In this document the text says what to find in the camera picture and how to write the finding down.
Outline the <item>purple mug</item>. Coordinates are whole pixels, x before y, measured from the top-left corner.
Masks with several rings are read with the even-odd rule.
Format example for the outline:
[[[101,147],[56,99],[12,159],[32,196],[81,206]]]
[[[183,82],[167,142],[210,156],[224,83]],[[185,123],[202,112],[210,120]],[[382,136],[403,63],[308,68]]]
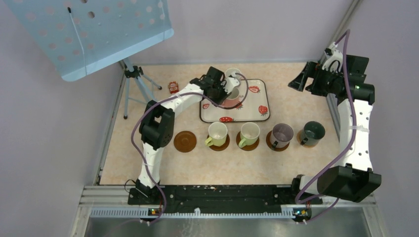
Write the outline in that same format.
[[[288,124],[279,123],[272,129],[270,143],[273,146],[283,147],[292,140],[293,135],[293,129]]]

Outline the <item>pale pink mug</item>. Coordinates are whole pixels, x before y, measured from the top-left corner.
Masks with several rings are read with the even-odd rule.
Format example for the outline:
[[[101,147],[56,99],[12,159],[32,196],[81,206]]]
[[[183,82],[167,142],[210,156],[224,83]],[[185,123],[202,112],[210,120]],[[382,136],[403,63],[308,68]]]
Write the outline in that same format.
[[[240,79],[241,78],[241,71],[237,68],[229,68],[225,71],[225,76],[226,77],[232,77],[232,78],[236,78],[236,79]]]

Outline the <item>light green mug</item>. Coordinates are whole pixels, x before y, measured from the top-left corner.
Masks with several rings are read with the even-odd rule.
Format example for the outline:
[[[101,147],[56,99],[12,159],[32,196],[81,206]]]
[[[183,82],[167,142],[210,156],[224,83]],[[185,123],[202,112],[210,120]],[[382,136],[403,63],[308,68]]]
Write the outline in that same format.
[[[245,146],[252,146],[256,143],[260,135],[260,128],[254,122],[246,122],[242,125],[240,130],[240,141],[238,146],[243,148]]]

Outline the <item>salmon pink mug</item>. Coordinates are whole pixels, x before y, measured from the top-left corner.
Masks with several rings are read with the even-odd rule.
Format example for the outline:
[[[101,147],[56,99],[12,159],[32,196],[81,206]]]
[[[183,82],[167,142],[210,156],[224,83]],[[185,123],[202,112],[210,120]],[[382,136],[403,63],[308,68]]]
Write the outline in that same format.
[[[240,101],[239,89],[234,88],[232,93],[221,104],[221,107],[227,108],[227,109],[241,108],[242,103]]]

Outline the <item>strawberry enamel tray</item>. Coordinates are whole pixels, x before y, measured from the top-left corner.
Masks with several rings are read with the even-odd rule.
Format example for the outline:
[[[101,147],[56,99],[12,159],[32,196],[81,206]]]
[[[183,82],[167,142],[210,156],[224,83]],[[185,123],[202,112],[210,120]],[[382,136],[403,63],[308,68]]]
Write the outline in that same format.
[[[266,85],[260,79],[241,80],[241,108],[227,109],[216,107],[207,99],[200,102],[201,121],[212,122],[248,122],[266,121],[270,117],[270,108]]]

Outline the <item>blue perforated board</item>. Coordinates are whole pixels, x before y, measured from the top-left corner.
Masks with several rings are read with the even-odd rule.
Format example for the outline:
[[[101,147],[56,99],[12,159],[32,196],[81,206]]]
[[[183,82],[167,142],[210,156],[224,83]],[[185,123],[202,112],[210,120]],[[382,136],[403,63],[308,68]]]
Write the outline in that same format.
[[[76,81],[173,36],[165,0],[7,0],[65,81]]]

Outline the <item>small red toy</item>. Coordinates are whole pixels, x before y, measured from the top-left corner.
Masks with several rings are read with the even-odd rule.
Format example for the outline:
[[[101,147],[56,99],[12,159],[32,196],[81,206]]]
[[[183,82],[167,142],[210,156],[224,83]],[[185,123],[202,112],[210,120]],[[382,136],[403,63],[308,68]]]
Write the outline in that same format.
[[[172,81],[168,84],[170,94],[176,94],[179,92],[179,85],[176,81]]]

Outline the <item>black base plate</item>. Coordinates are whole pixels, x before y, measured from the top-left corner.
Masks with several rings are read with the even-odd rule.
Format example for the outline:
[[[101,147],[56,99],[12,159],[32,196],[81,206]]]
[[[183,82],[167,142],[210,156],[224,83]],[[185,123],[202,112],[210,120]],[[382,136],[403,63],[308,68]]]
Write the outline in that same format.
[[[293,185],[165,185],[139,191],[131,188],[129,205],[164,207],[165,213],[265,214],[280,213],[282,205],[295,204]]]

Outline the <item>woven rattan coaster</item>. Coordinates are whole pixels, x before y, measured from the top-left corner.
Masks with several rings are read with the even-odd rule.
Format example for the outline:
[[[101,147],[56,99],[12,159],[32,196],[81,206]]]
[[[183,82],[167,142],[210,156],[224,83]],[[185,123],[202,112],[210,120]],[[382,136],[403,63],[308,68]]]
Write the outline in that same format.
[[[313,148],[319,143],[319,139],[315,138],[315,133],[312,131],[300,130],[297,134],[298,143],[305,148]]]

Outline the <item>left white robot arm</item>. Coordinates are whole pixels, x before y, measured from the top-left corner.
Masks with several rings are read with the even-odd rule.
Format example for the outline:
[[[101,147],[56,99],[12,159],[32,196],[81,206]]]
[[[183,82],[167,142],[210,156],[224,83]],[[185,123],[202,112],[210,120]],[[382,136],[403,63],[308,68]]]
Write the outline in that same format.
[[[206,74],[192,79],[183,89],[159,102],[148,102],[137,126],[141,135],[143,159],[140,175],[135,188],[146,204],[153,204],[158,199],[159,170],[164,148],[173,137],[174,122],[178,115],[190,106],[210,100],[214,105],[221,105],[239,85],[235,79],[226,78],[225,73],[215,67],[209,67]]]

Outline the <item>dark green mug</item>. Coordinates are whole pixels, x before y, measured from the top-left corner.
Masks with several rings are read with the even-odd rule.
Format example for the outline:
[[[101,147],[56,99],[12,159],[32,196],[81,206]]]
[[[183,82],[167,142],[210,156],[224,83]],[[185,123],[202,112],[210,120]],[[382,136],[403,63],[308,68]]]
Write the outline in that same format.
[[[309,121],[298,135],[299,143],[302,146],[312,148],[325,136],[326,131],[323,125],[317,121]]]

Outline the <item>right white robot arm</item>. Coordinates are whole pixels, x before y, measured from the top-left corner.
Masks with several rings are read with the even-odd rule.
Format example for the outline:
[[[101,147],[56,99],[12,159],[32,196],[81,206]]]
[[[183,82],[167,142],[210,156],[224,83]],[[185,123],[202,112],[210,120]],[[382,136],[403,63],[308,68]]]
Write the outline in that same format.
[[[314,177],[296,177],[299,184],[290,189],[290,198],[295,203],[320,196],[361,202],[381,185],[382,177],[373,171],[369,155],[369,122],[375,102],[375,87],[365,83],[369,59],[348,55],[346,62],[350,96],[345,89],[342,63],[335,60],[326,66],[307,62],[289,83],[289,87],[298,91],[305,89],[325,97],[335,95],[340,128],[340,154]]]

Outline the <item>yellow green mug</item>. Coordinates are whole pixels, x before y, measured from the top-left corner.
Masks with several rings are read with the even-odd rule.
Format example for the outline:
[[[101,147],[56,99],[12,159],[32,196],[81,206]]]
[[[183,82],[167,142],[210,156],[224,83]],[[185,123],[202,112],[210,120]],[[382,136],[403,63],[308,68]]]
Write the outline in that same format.
[[[227,126],[222,122],[213,122],[208,128],[208,138],[205,140],[205,145],[221,147],[225,144],[228,129]]]

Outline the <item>brown wooden coaster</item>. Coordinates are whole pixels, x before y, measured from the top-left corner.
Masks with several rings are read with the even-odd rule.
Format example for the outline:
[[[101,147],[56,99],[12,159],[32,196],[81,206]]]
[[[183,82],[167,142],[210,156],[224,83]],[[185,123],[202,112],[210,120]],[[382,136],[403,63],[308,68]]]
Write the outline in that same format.
[[[175,148],[182,153],[192,151],[197,144],[197,138],[191,131],[181,131],[174,138]]]
[[[230,144],[230,136],[227,134],[225,137],[224,144],[222,144],[221,146],[217,146],[217,144],[220,144],[221,141],[222,140],[214,139],[208,135],[205,140],[205,145],[213,151],[217,151],[217,152],[224,151]]]
[[[255,150],[255,149],[258,147],[258,145],[259,145],[259,141],[260,141],[260,138],[259,138],[259,137],[258,137],[258,139],[256,140],[256,142],[255,142],[254,144],[252,144],[252,145],[246,145],[246,146],[240,147],[240,146],[239,146],[239,143],[240,143],[240,141],[241,141],[241,137],[240,137],[240,135],[241,135],[241,133],[240,133],[240,132],[238,132],[238,133],[237,133],[237,135],[236,135],[236,144],[237,144],[237,146],[238,146],[241,150],[243,150],[243,151],[253,151],[253,150]]]
[[[271,135],[272,135],[272,131],[269,131],[268,134],[266,135],[266,140],[265,140],[266,141],[266,145],[271,150],[276,151],[276,152],[281,152],[281,151],[286,150],[289,147],[289,145],[290,145],[289,142],[285,146],[283,146],[283,147],[273,146],[273,144],[270,143],[270,137],[271,137]]]

